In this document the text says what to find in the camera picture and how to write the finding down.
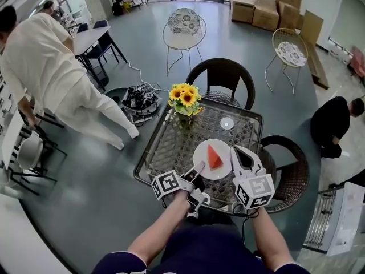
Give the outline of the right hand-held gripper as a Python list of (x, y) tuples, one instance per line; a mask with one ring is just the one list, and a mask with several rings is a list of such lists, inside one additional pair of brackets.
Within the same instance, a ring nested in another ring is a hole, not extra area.
[(235, 177), (235, 195), (244, 209), (251, 210), (268, 205), (275, 188), (271, 174), (266, 172), (257, 154), (235, 145), (230, 149)]

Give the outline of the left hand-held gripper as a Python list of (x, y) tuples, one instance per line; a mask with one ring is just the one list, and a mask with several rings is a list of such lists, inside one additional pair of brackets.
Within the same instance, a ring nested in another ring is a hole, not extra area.
[(157, 200), (163, 200), (176, 192), (186, 192), (186, 199), (190, 204), (187, 217), (198, 219), (199, 209), (203, 204), (209, 205), (210, 197), (204, 193), (205, 185), (201, 172), (205, 162), (200, 161), (185, 174), (178, 176), (175, 170), (155, 176), (151, 186)]

